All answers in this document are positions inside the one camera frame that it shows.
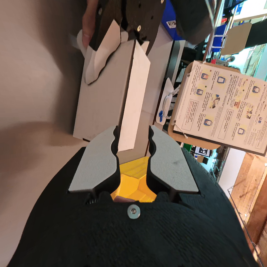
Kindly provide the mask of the white cardboard box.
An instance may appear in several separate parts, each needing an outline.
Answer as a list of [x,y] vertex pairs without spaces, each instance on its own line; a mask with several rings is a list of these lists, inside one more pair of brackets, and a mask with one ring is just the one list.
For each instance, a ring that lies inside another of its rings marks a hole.
[[138,41],[122,43],[95,82],[81,82],[73,137],[91,141],[118,126],[118,151],[134,149],[149,69]]

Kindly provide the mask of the blue plastic bin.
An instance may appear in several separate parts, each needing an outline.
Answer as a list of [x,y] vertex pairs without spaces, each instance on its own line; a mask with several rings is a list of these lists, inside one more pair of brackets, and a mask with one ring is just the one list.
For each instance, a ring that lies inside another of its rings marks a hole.
[[163,12],[161,23],[174,41],[184,41],[185,39],[177,34],[176,31],[176,13],[170,0],[165,0],[165,10]]

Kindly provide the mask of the dark rounded object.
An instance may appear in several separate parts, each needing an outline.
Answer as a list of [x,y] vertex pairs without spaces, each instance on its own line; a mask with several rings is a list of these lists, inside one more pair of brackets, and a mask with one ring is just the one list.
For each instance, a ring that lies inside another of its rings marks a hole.
[[197,45],[214,30],[216,0],[171,0],[178,36]]

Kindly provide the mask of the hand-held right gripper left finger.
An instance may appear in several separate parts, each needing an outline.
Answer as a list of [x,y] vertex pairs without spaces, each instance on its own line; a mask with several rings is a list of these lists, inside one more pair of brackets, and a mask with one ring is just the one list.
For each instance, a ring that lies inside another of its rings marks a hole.
[[69,186],[70,193],[91,192],[99,196],[118,188],[121,182],[118,141],[119,128],[111,126],[89,142]]

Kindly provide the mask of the black and white marker tag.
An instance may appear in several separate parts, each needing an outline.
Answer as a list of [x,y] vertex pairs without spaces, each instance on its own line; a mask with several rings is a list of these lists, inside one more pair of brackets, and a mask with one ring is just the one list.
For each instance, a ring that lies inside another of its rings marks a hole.
[[213,154],[213,150],[211,149],[205,149],[197,146],[192,146],[191,148],[192,152],[197,155],[202,155],[205,157],[211,157]]

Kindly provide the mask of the white stand base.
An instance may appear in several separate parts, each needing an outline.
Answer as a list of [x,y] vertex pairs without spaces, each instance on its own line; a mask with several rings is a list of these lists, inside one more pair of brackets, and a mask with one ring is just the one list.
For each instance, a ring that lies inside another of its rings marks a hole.
[[[156,112],[156,123],[160,125],[164,125],[167,119],[170,119],[170,116],[168,115],[169,108],[172,102],[172,98],[179,92],[181,83],[178,82],[178,85],[176,88],[174,88],[170,78],[168,77],[165,81],[164,89],[162,92],[162,96],[160,98],[159,107]],[[163,121],[159,121],[159,112],[163,110]]]

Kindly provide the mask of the person's left hand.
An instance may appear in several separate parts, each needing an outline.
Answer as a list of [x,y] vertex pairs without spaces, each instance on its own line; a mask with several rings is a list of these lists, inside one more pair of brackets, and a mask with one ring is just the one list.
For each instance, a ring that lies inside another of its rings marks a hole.
[[95,31],[98,0],[87,0],[87,7],[82,17],[82,44],[87,49]]

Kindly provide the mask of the small blue bin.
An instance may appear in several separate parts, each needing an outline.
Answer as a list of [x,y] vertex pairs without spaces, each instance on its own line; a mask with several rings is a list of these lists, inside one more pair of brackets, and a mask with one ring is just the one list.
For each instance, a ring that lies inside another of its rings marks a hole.
[[223,24],[216,28],[213,41],[212,41],[212,52],[220,52],[222,44],[225,40],[225,30],[227,24]]

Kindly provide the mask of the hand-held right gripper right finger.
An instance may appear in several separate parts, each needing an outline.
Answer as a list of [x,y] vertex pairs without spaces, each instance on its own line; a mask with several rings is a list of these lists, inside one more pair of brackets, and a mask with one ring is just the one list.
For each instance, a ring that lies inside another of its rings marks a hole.
[[149,126],[149,153],[147,186],[153,193],[165,192],[170,201],[180,193],[199,193],[180,145],[154,125]]

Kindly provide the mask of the yellow plastic bin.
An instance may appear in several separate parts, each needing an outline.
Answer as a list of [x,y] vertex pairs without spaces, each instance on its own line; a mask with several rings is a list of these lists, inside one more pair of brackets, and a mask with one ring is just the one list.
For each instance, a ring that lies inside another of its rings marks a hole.
[[133,199],[139,202],[153,202],[156,194],[146,184],[148,156],[120,165],[121,182],[119,187],[111,193],[114,200],[117,196]]

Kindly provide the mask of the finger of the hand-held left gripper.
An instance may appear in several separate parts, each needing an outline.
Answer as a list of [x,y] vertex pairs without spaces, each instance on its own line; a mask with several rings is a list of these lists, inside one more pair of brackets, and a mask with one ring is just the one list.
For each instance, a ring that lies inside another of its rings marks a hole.
[[88,46],[84,62],[84,81],[87,85],[95,82],[105,67],[109,56],[117,50],[121,43],[119,24],[113,20],[97,50]]

